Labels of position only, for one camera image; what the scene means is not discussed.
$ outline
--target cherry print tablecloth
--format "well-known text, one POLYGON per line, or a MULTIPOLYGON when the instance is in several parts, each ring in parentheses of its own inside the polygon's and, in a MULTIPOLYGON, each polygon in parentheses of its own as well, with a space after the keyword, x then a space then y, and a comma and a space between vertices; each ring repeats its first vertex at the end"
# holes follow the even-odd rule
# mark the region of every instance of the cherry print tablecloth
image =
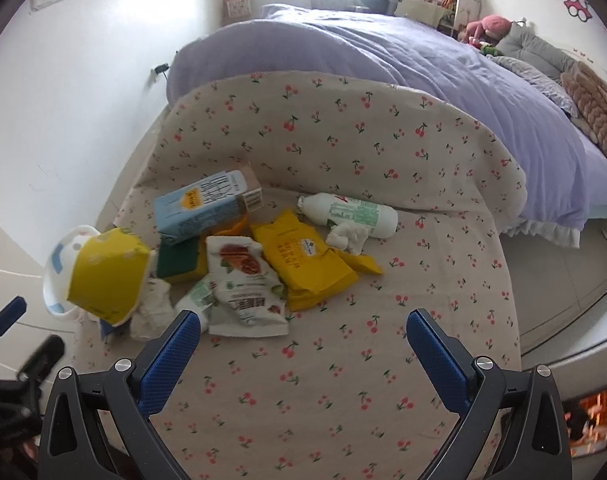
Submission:
MULTIPOLYGON (((158 244, 152 202, 249 160, 266 206, 335 192, 399 210, 397 234, 365 251, 385 275, 289 316, 279 338, 204 334, 152 420, 194 479, 416 478, 456 416, 408 346, 417 307, 473 355, 519 368, 519 330, 497 232, 525 203, 523 171, 483 124, 405 88, 320 73, 252 74, 195 89, 166 118, 147 170, 116 221, 158 244)), ((75 365, 134 356, 80 325, 75 365)), ((488 462, 499 430, 488 438, 488 462)))

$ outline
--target pink chair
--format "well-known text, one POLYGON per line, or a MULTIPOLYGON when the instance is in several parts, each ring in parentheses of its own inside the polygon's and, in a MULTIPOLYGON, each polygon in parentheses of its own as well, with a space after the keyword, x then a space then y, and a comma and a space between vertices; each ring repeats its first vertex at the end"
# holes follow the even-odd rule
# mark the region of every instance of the pink chair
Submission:
POLYGON ((252 18, 252 0, 223 0, 223 25, 252 18))

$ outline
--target pillow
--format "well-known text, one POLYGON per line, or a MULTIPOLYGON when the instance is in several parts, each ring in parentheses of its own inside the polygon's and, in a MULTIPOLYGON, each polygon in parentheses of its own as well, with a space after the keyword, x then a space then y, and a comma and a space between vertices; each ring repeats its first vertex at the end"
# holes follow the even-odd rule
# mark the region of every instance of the pillow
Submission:
POLYGON ((508 69, 510 72, 517 74, 520 78, 525 79, 534 86, 539 92, 545 95, 550 101, 555 103, 570 117, 578 117, 579 110, 572 98, 552 79, 545 74, 539 72, 534 66, 507 56, 496 56, 491 58, 495 63, 508 69))
POLYGON ((497 48, 506 56, 531 64, 558 84, 561 84, 561 72, 569 71, 575 63, 568 54, 516 23, 497 48))

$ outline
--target white tissue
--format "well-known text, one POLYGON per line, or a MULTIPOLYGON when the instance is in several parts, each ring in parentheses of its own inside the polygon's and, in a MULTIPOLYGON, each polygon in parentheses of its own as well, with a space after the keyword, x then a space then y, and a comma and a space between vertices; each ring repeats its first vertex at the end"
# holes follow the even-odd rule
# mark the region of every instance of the white tissue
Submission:
POLYGON ((154 278, 147 280, 139 304, 132 314, 130 337, 135 341, 156 339, 175 317, 176 313, 170 303, 170 283, 154 278))
POLYGON ((326 238, 330 247, 347 251, 350 254, 361 254, 363 244, 368 239, 368 228, 353 222, 342 222, 335 225, 326 238))

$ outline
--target white ruffle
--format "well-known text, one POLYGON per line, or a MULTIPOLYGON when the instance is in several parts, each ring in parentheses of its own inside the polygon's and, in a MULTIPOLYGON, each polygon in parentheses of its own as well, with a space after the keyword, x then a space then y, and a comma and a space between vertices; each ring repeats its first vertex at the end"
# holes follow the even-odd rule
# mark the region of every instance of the white ruffle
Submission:
POLYGON ((536 222, 525 218, 517 218, 512 225, 509 225, 502 232, 511 237, 519 233, 532 236, 539 235, 555 245, 572 249, 579 248, 579 239, 581 238, 579 229, 564 227, 554 222, 536 222))

